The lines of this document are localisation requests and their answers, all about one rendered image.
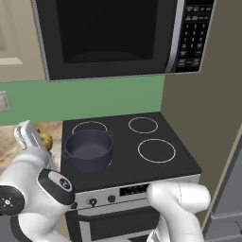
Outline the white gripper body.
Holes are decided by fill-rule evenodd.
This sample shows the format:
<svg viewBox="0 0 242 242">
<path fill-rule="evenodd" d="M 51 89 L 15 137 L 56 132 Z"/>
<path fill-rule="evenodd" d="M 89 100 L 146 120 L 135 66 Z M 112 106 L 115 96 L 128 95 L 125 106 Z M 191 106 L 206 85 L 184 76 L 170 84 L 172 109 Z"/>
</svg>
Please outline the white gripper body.
<svg viewBox="0 0 242 242">
<path fill-rule="evenodd" d="M 14 137 L 22 149 L 43 147 L 39 133 L 30 120 L 21 122 L 14 130 Z"/>
</svg>

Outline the black oven door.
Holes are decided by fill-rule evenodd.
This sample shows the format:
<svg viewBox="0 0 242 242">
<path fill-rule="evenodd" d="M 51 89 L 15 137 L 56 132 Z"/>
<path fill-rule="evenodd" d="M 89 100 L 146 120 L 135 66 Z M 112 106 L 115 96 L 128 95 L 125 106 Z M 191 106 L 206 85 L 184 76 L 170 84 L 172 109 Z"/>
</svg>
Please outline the black oven door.
<svg viewBox="0 0 242 242">
<path fill-rule="evenodd" d="M 103 242 L 116 237 L 127 238 L 131 242 L 147 242 L 160 216 L 159 213 L 144 212 L 88 222 L 80 220 L 78 214 L 81 215 L 78 211 L 65 214 L 69 236 L 73 242 Z"/>
</svg>

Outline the black stove hob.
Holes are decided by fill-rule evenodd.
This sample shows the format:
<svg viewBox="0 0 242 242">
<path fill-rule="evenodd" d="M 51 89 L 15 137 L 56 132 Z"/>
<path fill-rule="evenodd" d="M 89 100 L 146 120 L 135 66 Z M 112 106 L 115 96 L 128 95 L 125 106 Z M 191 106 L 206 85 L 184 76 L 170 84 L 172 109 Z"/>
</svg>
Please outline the black stove hob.
<svg viewBox="0 0 242 242">
<path fill-rule="evenodd" d="M 80 130 L 113 133 L 112 162 L 95 174 L 78 173 L 68 160 L 60 171 L 77 192 L 200 175 L 201 168 L 160 112 L 136 113 L 62 123 L 62 139 Z"/>
</svg>

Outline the grey wall socket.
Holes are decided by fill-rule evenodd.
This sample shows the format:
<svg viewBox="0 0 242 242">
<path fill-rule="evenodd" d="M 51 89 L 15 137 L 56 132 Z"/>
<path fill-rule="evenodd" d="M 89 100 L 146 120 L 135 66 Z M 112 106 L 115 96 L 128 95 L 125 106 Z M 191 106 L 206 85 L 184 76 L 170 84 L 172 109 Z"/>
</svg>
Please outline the grey wall socket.
<svg viewBox="0 0 242 242">
<path fill-rule="evenodd" d="M 0 112 L 10 112 L 11 106 L 9 103 L 8 94 L 6 91 L 0 92 Z"/>
</svg>

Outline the beige wall cupboard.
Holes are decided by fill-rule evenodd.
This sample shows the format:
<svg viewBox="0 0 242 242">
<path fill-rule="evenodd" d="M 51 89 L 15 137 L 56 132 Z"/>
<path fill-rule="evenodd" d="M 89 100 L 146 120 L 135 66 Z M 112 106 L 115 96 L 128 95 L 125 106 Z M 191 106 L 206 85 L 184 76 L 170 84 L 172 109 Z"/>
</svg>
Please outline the beige wall cupboard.
<svg viewBox="0 0 242 242">
<path fill-rule="evenodd" d="M 43 79 L 31 0 L 0 0 L 0 83 Z"/>
</svg>

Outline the dark blue pot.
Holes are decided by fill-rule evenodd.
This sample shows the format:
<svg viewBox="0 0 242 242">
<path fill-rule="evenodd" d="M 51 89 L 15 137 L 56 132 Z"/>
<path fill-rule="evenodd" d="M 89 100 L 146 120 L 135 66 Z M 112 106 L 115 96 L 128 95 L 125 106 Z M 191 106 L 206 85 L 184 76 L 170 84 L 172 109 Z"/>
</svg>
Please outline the dark blue pot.
<svg viewBox="0 0 242 242">
<path fill-rule="evenodd" d="M 68 137 L 62 157 L 77 172 L 93 174 L 112 161 L 113 133 L 110 130 L 81 130 Z"/>
</svg>

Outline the grey tall cabinet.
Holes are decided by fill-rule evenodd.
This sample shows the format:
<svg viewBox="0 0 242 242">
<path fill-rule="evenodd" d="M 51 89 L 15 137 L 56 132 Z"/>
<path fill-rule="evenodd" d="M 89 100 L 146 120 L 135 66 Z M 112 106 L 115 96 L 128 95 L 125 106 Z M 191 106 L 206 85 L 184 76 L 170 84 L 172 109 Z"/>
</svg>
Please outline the grey tall cabinet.
<svg viewBox="0 0 242 242">
<path fill-rule="evenodd" d="M 205 242 L 242 242 L 242 124 L 203 227 Z"/>
</svg>

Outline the yellow squash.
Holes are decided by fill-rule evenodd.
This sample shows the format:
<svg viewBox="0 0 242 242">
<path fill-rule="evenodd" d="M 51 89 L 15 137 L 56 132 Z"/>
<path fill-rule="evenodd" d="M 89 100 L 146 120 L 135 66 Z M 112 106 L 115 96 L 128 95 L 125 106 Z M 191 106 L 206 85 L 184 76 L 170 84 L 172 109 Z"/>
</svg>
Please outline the yellow squash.
<svg viewBox="0 0 242 242">
<path fill-rule="evenodd" d="M 53 146 L 53 139 L 52 136 L 48 133 L 41 132 L 40 133 L 41 140 L 43 142 L 43 145 L 47 150 L 50 150 Z"/>
</svg>

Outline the black microwave oven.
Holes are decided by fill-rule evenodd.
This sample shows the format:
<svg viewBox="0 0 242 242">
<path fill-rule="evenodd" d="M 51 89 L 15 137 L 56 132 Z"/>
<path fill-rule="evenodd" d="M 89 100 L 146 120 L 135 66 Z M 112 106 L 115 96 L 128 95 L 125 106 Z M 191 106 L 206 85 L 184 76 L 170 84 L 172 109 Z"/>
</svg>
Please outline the black microwave oven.
<svg viewBox="0 0 242 242">
<path fill-rule="evenodd" d="M 197 73 L 216 0 L 31 0 L 49 81 Z"/>
</svg>

